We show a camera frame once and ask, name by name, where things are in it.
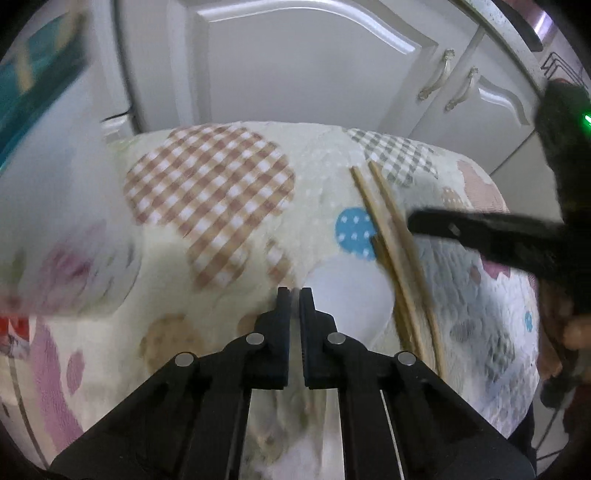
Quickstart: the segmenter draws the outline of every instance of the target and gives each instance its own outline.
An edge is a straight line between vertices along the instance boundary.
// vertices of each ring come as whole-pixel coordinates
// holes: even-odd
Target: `white kitchen cabinet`
[[[532,134],[491,178],[512,213],[560,220],[554,173],[546,163],[537,134]]]
[[[408,135],[437,91],[417,95],[478,29],[445,0],[164,3],[120,2],[147,129],[258,120]]]
[[[484,34],[410,136],[462,153],[491,173],[532,133],[537,103],[526,75]]]

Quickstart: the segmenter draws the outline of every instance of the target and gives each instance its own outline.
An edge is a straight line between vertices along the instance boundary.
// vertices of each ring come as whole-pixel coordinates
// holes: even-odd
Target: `cabinet handle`
[[[444,61],[443,70],[441,71],[441,75],[439,78],[431,85],[430,87],[425,87],[418,93],[418,100],[423,101],[427,100],[429,95],[431,95],[435,90],[441,88],[441,86],[446,82],[449,78],[449,74],[452,72],[452,58],[456,56],[456,52],[453,51],[451,48],[448,48],[445,52],[443,52],[443,57],[441,58]]]
[[[472,94],[472,92],[474,91],[474,88],[476,87],[476,82],[478,81],[477,75],[478,75],[478,68],[472,67],[470,69],[470,72],[468,73],[468,78],[470,79],[470,83],[468,84],[468,88],[462,94],[461,97],[458,97],[456,99],[452,99],[447,103],[447,105],[445,106],[446,112],[452,111],[457,105],[468,100],[468,97]]]

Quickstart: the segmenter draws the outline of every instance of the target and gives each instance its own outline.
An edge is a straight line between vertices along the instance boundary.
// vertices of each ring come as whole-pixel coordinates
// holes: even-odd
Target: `chopstick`
[[[404,220],[404,217],[400,212],[400,209],[396,205],[396,201],[394,200],[394,194],[392,193],[392,190],[390,189],[390,186],[387,183],[386,179],[382,175],[378,167],[378,164],[374,161],[370,161],[369,170],[371,171],[375,182],[378,184],[380,194],[384,199],[386,208],[388,209],[388,213],[390,214],[392,222],[394,223],[394,227],[396,228],[398,236],[402,243],[402,247],[404,248],[404,251],[406,252],[406,255],[408,257],[411,270],[413,272],[413,275],[418,285],[419,292],[421,294],[421,301],[423,304],[423,308],[425,309],[427,322],[431,330],[431,339],[433,341],[433,349],[435,351],[435,362],[437,364],[437,369],[439,370],[439,376],[445,380],[446,364],[445,356],[443,354],[443,345],[441,344],[441,332],[439,331],[439,324],[437,323],[437,319],[435,318],[435,312],[433,310],[433,301],[431,299],[431,293],[429,292],[427,280],[425,279],[423,268],[418,258],[417,247],[414,243],[411,232],[408,231],[406,221]]]
[[[371,238],[371,243],[374,248],[376,259],[386,269],[388,276],[392,280],[396,293],[396,298],[398,299],[394,304],[392,316],[394,317],[394,323],[396,325],[398,337],[400,338],[400,345],[404,350],[408,350],[409,352],[416,352],[417,347],[414,343],[414,339],[411,334],[412,323],[410,318],[408,317],[408,307],[402,297],[399,285],[400,282],[394,274],[394,269],[392,268],[392,264],[390,263],[388,254],[386,253],[384,241],[380,237],[381,236],[379,234],[374,235]]]
[[[402,305],[406,306],[406,318],[404,319],[403,317],[403,324],[405,326],[407,326],[407,324],[410,326],[410,333],[415,340],[416,350],[413,353],[415,353],[421,360],[424,360],[426,350],[423,339],[418,332],[419,322],[417,317],[417,308],[409,292],[408,286],[403,280],[404,276],[402,271],[402,262],[398,256],[394,239],[391,235],[388,235],[388,222],[382,216],[378,205],[369,190],[367,182],[363,178],[363,175],[361,175],[359,167],[351,167],[351,175],[353,176],[353,181],[357,185],[359,193],[361,194],[365,207],[367,208],[374,225],[381,234],[381,239],[384,241],[385,253],[389,259],[390,265],[392,266],[394,279],[397,280],[397,285],[400,289],[400,296],[397,297],[397,302],[402,300]]]

